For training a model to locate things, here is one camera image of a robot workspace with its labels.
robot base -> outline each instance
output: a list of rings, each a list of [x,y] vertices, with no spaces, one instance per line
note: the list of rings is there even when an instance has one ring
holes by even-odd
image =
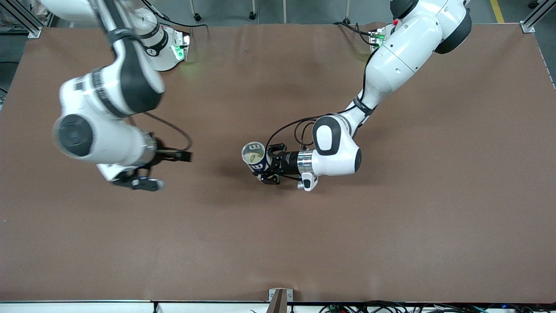
[[[147,49],[152,68],[159,72],[171,70],[181,61],[186,61],[190,43],[188,33],[184,35],[167,26],[162,26],[162,29],[169,37],[166,47],[160,51],[158,56],[149,55]]]

floor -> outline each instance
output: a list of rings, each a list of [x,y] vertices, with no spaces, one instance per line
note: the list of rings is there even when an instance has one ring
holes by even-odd
[[[239,26],[254,23],[283,23],[282,2],[285,0],[256,0],[257,16],[250,20],[252,4],[249,0],[195,0],[195,11],[209,26]],[[501,16],[496,16],[493,4],[500,7]],[[154,1],[156,7],[172,20],[194,25],[195,22],[187,0]],[[390,0],[351,0],[349,18],[351,23],[366,24],[374,21],[390,22]],[[531,11],[526,0],[472,0],[471,16],[474,23],[519,22]],[[287,22],[299,24],[331,24],[345,17],[344,0],[289,0],[287,2]],[[59,21],[59,27],[91,27],[87,24],[73,24]],[[539,47],[547,67],[556,73],[556,10],[552,10],[535,25]],[[23,55],[27,36],[0,35],[0,88],[9,90],[17,69],[16,63]],[[0,90],[0,107],[4,93]]]

black strap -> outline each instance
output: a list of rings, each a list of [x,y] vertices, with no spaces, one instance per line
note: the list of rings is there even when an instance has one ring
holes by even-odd
[[[355,99],[353,99],[353,104],[358,107],[359,110],[363,111],[363,113],[365,113],[365,116],[369,116],[375,111],[375,109],[369,109],[368,106],[364,105],[359,97],[355,97]]]
[[[152,36],[156,35],[156,33],[158,32],[158,30],[160,29],[160,24],[157,22],[156,26],[153,28],[152,31],[144,34],[144,35],[137,35],[137,38],[139,39],[149,39]]]
[[[117,28],[106,33],[106,38],[108,39],[110,45],[113,45],[116,41],[126,37],[132,40],[138,39],[135,32],[129,28]]]
[[[160,39],[160,41],[155,44],[152,45],[150,47],[145,47],[145,51],[147,51],[147,54],[150,56],[158,56],[160,54],[160,51],[162,51],[162,49],[164,49],[164,47],[166,47],[166,45],[168,44],[168,33],[166,31],[163,32],[163,36],[162,39]]]
[[[97,95],[98,99],[104,104],[104,106],[110,111],[110,113],[114,114],[115,116],[123,119],[128,117],[128,114],[118,110],[114,103],[110,100],[108,96],[108,91],[104,88],[104,82],[102,79],[102,69],[100,67],[91,72],[92,81],[93,81],[93,88],[95,89],[95,94]]]

metal frame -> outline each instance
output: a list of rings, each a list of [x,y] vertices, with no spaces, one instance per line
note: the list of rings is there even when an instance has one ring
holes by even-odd
[[[347,24],[349,24],[349,23],[350,23],[350,20],[349,20],[349,4],[350,4],[350,0],[347,0],[346,2],[347,2],[347,3],[346,3],[346,17],[344,18],[344,22],[346,22]]]
[[[0,0],[0,7],[6,9],[29,32],[29,38],[38,38],[41,35],[43,23],[19,1]]]
[[[189,0],[189,5],[191,6],[191,12],[195,14],[195,6],[193,5],[193,0]]]
[[[523,32],[534,33],[535,28],[533,26],[545,17],[554,6],[556,6],[556,0],[543,0],[539,2],[539,5],[531,11],[531,14],[527,15],[523,21],[519,22]]]
[[[271,299],[266,313],[287,313],[287,301],[294,300],[294,290],[285,288],[275,288],[269,290]]]

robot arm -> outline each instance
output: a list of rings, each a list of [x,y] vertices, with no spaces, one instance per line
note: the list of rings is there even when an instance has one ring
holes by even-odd
[[[98,20],[89,0],[40,0],[53,14],[69,21],[94,22]],[[151,67],[167,71],[187,57],[189,34],[162,26],[156,16],[141,0],[120,0],[126,20],[141,41]]]
[[[257,173],[245,158],[249,145],[244,148],[244,161],[261,181],[279,183],[281,175],[298,174],[298,187],[311,191],[321,175],[357,172],[361,164],[361,149],[353,140],[357,129],[378,103],[406,83],[434,52],[444,54],[455,49],[471,30],[469,10],[461,0],[392,0],[390,8],[399,20],[383,28],[385,33],[371,35],[381,39],[381,46],[365,66],[363,89],[344,111],[315,121],[315,149],[288,153],[281,150],[285,149],[283,144],[274,145],[263,172]]]
[[[140,177],[137,169],[150,169],[168,159],[158,155],[162,141],[122,119],[158,106],[164,92],[162,78],[150,66],[122,4],[91,0],[91,6],[116,60],[62,85],[62,115],[54,125],[54,137],[63,153],[96,163],[108,181],[132,189],[159,190],[161,181]],[[189,161],[190,155],[178,152],[179,156],[170,159]]]

